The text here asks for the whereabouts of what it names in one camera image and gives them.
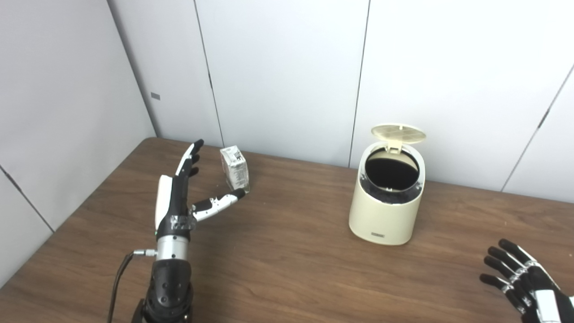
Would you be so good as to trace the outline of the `white and black right hand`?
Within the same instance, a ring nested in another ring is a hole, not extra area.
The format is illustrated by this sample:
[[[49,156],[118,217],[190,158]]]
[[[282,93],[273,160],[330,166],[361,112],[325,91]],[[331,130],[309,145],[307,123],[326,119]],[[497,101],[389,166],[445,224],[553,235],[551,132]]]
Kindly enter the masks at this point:
[[[480,274],[480,282],[500,290],[518,311],[522,323],[574,321],[573,296],[566,295],[547,270],[521,246],[501,239],[497,247],[488,248],[483,261],[501,277]]]

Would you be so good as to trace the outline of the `white and black left hand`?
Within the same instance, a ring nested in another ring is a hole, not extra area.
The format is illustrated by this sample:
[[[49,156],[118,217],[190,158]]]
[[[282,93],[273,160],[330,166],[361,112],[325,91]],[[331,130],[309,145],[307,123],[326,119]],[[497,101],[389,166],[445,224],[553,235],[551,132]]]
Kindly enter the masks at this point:
[[[243,188],[188,204],[189,180],[199,172],[195,164],[204,141],[192,143],[179,161],[174,176],[162,175],[158,183],[155,211],[156,241],[165,236],[189,239],[196,224],[226,210],[246,196]]]

